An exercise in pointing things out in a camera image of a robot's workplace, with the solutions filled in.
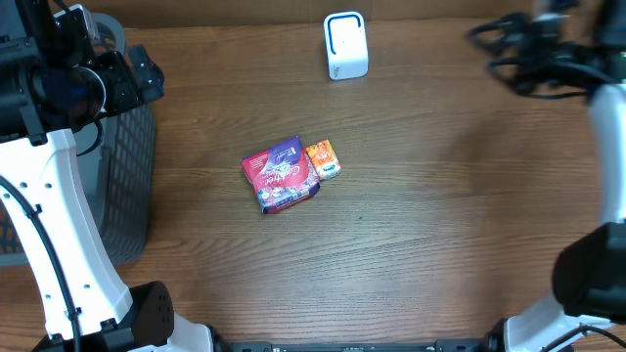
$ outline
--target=white container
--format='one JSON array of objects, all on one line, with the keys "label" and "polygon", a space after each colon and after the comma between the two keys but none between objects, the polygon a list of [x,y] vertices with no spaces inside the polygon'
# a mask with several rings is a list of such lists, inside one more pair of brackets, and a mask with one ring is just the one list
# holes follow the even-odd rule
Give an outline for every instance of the white container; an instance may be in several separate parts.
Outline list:
[{"label": "white container", "polygon": [[331,79],[361,77],[368,72],[368,43],[361,14],[350,11],[328,15],[324,34]]}]

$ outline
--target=small orange package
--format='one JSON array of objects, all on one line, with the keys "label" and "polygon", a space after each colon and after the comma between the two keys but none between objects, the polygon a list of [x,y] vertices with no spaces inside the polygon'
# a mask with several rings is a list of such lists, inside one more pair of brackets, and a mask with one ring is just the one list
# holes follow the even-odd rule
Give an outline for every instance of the small orange package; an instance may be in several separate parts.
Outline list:
[{"label": "small orange package", "polygon": [[336,158],[331,142],[325,140],[314,144],[306,149],[309,154],[317,175],[321,180],[332,179],[341,172],[341,165]]}]

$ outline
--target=wood grain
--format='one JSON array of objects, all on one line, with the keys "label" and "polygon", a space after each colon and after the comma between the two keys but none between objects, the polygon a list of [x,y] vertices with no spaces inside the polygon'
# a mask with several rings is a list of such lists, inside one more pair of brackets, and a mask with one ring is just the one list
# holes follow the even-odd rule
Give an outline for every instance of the wood grain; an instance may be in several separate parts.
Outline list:
[{"label": "wood grain", "polygon": [[532,0],[69,0],[115,17],[125,27],[163,28],[315,22],[358,11],[366,20],[499,18]]},{"label": "wood grain", "polygon": [[[368,75],[341,82],[317,24],[130,31],[166,97],[148,248],[121,277],[164,281],[177,312],[238,341],[482,336],[520,313],[596,225],[595,148],[581,101],[487,77],[462,40],[476,24],[371,22]],[[240,159],[293,135],[330,139],[343,173],[263,216]],[[28,350],[44,333],[33,277],[0,281],[0,346]]]}]

